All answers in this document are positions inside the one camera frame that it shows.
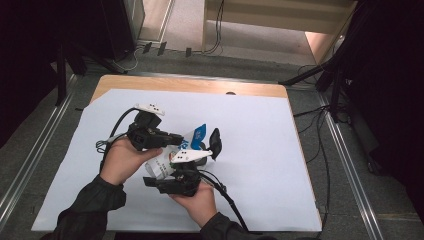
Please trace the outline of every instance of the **person's left hand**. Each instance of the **person's left hand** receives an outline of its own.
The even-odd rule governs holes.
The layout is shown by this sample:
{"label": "person's left hand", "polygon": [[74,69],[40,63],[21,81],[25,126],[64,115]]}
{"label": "person's left hand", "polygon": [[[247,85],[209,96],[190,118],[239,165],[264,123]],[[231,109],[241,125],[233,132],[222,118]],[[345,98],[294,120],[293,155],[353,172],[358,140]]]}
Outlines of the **person's left hand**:
{"label": "person's left hand", "polygon": [[161,153],[161,148],[137,151],[130,140],[124,137],[109,149],[100,177],[113,185],[123,184],[144,162]]}

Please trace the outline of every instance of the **white plastic part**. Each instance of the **white plastic part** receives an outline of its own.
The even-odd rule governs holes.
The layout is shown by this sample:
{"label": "white plastic part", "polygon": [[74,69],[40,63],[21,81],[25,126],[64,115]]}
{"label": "white plastic part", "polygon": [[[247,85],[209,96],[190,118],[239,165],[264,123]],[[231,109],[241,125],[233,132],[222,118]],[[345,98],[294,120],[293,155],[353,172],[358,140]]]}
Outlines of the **white plastic part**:
{"label": "white plastic part", "polygon": [[200,150],[180,150],[172,159],[172,163],[183,163],[190,162],[203,157],[212,155],[212,151],[200,151]]}
{"label": "white plastic part", "polygon": [[160,107],[156,106],[156,104],[138,104],[137,103],[135,104],[134,107],[146,112],[151,112],[151,113],[165,116],[165,111],[161,110]]}

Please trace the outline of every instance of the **person's right hand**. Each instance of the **person's right hand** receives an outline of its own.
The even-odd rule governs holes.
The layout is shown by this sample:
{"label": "person's right hand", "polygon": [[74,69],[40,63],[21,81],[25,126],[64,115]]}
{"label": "person's right hand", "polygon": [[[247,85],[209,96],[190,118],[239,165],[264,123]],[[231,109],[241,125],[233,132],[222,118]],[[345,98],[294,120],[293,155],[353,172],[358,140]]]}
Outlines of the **person's right hand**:
{"label": "person's right hand", "polygon": [[218,212],[213,187],[204,182],[200,182],[199,189],[193,197],[174,194],[169,196],[183,206],[201,228]]}

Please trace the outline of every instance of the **gray floor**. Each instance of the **gray floor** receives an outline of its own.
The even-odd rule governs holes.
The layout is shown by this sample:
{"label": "gray floor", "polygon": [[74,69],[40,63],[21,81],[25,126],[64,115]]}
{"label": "gray floor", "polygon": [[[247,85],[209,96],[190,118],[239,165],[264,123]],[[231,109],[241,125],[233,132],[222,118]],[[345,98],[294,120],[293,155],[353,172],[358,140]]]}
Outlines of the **gray floor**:
{"label": "gray floor", "polygon": [[[190,58],[185,53],[167,51],[158,57],[157,50],[147,54],[139,53],[139,65],[130,71],[131,75],[141,72],[211,76],[245,79],[245,81],[275,84],[297,75],[299,66],[227,57],[196,55]],[[123,64],[132,65],[128,60]],[[31,232],[31,226],[42,205],[55,173],[66,154],[73,131],[78,125],[81,111],[88,105],[99,78],[108,74],[101,66],[88,61],[88,73],[77,76],[72,100],[50,139],[44,154],[26,185],[8,222],[0,233],[0,239],[38,239],[43,233]],[[293,113],[312,110],[320,106],[319,95],[313,86],[300,83],[288,88]],[[38,134],[54,110],[56,92],[49,94],[31,116],[20,126],[9,142],[0,149],[1,164],[0,196],[12,183],[26,156],[35,143]],[[312,115],[296,118],[298,130],[307,127]],[[424,239],[424,228],[415,214],[402,185],[389,176],[375,176],[368,172],[366,160],[359,147],[355,133],[347,124],[339,124],[344,141],[354,161],[364,190],[378,218],[385,239]],[[311,159],[318,149],[318,136],[315,128],[300,134],[305,159]],[[331,193],[329,215],[321,239],[369,239],[367,229],[346,177],[335,142],[328,124],[321,130],[323,145],[328,157]],[[322,154],[308,164],[313,189],[320,209],[324,211],[327,197],[327,179]],[[272,233],[278,239],[294,239],[313,236],[311,233]]]}

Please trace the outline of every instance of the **wooden tabletop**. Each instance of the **wooden tabletop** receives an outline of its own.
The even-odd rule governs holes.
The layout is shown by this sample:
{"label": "wooden tabletop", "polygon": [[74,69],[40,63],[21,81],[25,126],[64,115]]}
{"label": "wooden tabletop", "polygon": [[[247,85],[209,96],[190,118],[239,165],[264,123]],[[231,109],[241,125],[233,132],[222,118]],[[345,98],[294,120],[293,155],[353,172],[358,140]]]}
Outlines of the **wooden tabletop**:
{"label": "wooden tabletop", "polygon": [[91,102],[110,89],[137,89],[155,91],[222,93],[236,95],[287,98],[286,88],[277,84],[244,83],[213,79],[161,76],[104,75],[94,91]]}

